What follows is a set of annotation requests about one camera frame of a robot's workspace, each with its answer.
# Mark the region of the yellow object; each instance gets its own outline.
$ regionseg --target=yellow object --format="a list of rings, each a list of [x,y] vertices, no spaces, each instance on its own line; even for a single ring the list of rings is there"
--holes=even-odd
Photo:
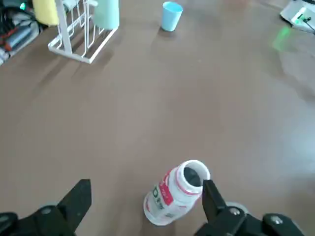
[[[59,24],[55,0],[33,0],[36,19],[49,26]]]

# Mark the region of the green light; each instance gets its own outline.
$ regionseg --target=green light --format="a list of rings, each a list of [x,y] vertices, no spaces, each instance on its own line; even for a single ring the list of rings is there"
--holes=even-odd
[[[21,5],[20,5],[20,9],[22,9],[22,10],[25,10],[25,8],[26,8],[26,4],[23,2],[23,3],[21,3]]]
[[[273,43],[272,43],[273,48],[276,49],[277,51],[282,52],[284,50],[284,47],[285,47],[285,42],[288,39],[288,37],[290,36],[290,33],[291,33],[291,28],[289,28],[288,26],[284,26],[278,32],[277,37],[273,41]]]

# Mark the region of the white bottle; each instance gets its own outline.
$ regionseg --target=white bottle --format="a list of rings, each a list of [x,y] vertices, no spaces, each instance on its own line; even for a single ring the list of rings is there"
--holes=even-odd
[[[197,174],[199,184],[193,186],[184,176],[187,170]],[[202,182],[210,179],[208,168],[200,161],[190,160],[170,170],[144,199],[143,210],[151,223],[168,225],[189,212],[202,194]]]

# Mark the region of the bottle opening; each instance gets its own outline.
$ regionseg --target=bottle opening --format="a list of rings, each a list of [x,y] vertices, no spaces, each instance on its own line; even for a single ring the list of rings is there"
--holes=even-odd
[[[201,186],[201,179],[194,169],[190,167],[185,167],[184,168],[184,177],[187,180],[187,182],[195,187],[200,187]]]
[[[187,184],[200,188],[203,181],[210,179],[208,168],[200,161],[191,160],[184,165],[183,177]]]

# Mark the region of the screw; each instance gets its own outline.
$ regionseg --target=screw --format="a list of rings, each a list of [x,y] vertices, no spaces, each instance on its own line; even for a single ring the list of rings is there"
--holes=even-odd
[[[7,217],[6,215],[0,216],[0,222],[4,222],[8,219],[9,219],[9,217]]]
[[[51,209],[50,208],[44,208],[43,210],[41,210],[41,213],[43,215],[46,215],[46,214],[49,214],[51,212]]]
[[[239,214],[241,214],[241,212],[240,212],[237,208],[230,208],[230,212],[231,212],[233,215],[239,215]]]
[[[274,215],[271,216],[271,221],[274,222],[277,225],[280,225],[283,223],[283,220],[281,220],[278,216]]]

